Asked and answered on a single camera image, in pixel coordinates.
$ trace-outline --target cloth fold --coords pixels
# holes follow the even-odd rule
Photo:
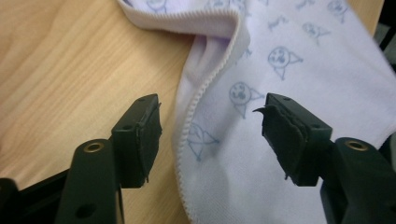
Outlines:
[[[267,92],[380,147],[396,131],[396,78],[344,0],[119,0],[144,29],[196,34],[177,92],[177,180],[193,223],[326,223],[261,137]]]

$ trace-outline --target cartoon face print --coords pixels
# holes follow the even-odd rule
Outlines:
[[[147,4],[155,13],[166,13],[166,0],[147,0]]]
[[[336,17],[340,22],[344,22],[345,13],[348,6],[344,1],[333,0],[327,5],[327,9]]]
[[[251,92],[247,84],[238,82],[230,88],[230,99],[234,105],[245,105],[250,98]]]
[[[218,144],[219,140],[204,131],[198,124],[192,123],[187,142],[189,143],[189,147],[195,159],[200,161],[203,150],[208,148],[209,145]]]
[[[300,4],[298,4],[296,6],[297,9],[302,9],[303,7],[307,7],[307,6],[312,6],[315,4],[314,0],[304,0],[303,2],[301,2]]]
[[[303,30],[306,31],[306,33],[313,38],[317,44],[318,44],[318,39],[323,36],[323,35],[328,35],[330,32],[323,29],[320,26],[314,25],[311,22],[307,22],[303,25]]]
[[[285,79],[285,71],[290,64],[301,63],[302,61],[302,58],[285,47],[277,47],[268,55],[268,63],[274,67],[282,80]]]
[[[264,98],[263,94],[253,90],[244,82],[237,82],[233,84],[229,91],[230,100],[236,111],[245,119],[247,104],[250,101]]]
[[[268,62],[273,67],[286,67],[290,62],[289,51],[283,47],[273,49],[268,56]]]

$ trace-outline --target printed cloth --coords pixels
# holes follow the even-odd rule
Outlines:
[[[315,188],[285,180],[261,136],[268,92],[380,147],[396,78],[344,0],[119,0],[144,29],[196,34],[178,87],[174,148],[192,223],[326,223]]]

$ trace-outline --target wooden table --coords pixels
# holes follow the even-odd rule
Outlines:
[[[383,0],[350,0],[371,34]],[[163,136],[150,183],[123,191],[127,223],[187,223],[171,135],[192,35],[134,27],[115,0],[0,1],[0,176],[24,189],[70,165],[138,97],[157,92]]]

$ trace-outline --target screw hole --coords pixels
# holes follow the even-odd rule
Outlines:
[[[95,204],[86,203],[78,208],[78,210],[76,211],[76,217],[78,217],[78,218],[91,217],[95,211],[96,211]]]
[[[346,141],[346,146],[358,151],[366,151],[369,149],[366,145],[357,141]]]
[[[100,143],[100,142],[91,143],[84,147],[84,151],[88,152],[88,153],[97,152],[100,149],[102,149],[104,146],[105,145],[103,145],[103,143]]]

